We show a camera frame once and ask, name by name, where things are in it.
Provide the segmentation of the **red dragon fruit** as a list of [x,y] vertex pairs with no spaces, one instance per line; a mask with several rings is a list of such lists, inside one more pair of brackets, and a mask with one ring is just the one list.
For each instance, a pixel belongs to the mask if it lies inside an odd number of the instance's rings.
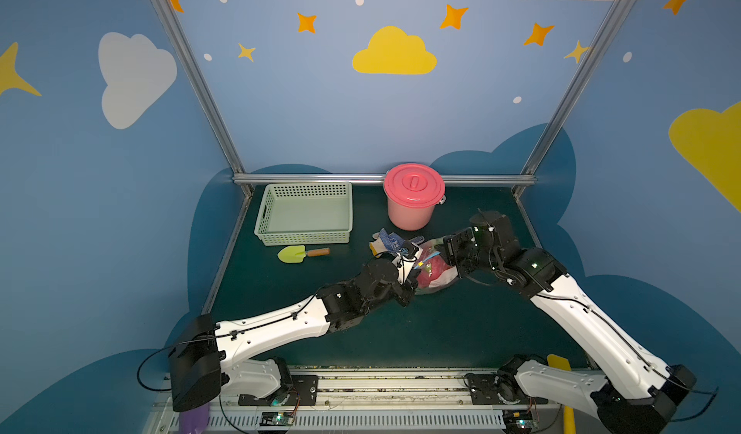
[[434,248],[423,250],[416,267],[421,269],[418,289],[424,293],[445,288],[458,276],[457,268],[447,264]]

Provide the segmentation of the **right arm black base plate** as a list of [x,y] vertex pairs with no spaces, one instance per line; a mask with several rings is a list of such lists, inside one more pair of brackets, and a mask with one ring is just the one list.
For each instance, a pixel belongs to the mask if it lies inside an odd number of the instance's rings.
[[530,405],[548,404],[542,397],[529,397],[512,376],[498,373],[467,373],[463,382],[474,405]]

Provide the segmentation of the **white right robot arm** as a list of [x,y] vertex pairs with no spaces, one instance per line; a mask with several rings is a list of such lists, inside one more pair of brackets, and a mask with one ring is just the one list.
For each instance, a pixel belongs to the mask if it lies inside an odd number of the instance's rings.
[[462,275],[494,275],[550,316],[598,366],[578,373],[515,356],[496,373],[501,401],[545,398],[598,419],[612,433],[660,433],[692,392],[697,379],[686,366],[670,366],[632,339],[554,256],[522,248],[507,216],[475,215],[443,246],[447,264]]

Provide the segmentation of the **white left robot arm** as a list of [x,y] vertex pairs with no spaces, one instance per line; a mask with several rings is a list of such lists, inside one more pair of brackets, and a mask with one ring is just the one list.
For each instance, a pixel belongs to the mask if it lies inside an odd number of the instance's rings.
[[216,322],[197,316],[168,353],[173,408],[198,409],[221,393],[257,399],[284,397],[291,374],[280,359],[260,355],[301,339],[323,337],[359,325],[390,301],[406,307],[418,287],[419,269],[406,258],[375,258],[348,280],[321,287],[281,310]]

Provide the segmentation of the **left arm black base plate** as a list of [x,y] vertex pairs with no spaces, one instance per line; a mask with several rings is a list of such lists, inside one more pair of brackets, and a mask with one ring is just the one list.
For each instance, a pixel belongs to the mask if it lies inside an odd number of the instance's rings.
[[279,391],[278,395],[256,398],[252,395],[240,395],[239,406],[293,406],[298,402],[299,407],[315,406],[318,398],[318,376],[314,374],[298,374],[291,376],[291,389]]

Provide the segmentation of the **clear zip-top bag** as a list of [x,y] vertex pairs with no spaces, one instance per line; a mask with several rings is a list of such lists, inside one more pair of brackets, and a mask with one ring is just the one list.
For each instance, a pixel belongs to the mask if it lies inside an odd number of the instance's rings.
[[436,293],[458,281],[457,268],[443,258],[444,253],[445,245],[442,238],[428,240],[420,246],[414,264],[414,271],[419,273],[416,295]]

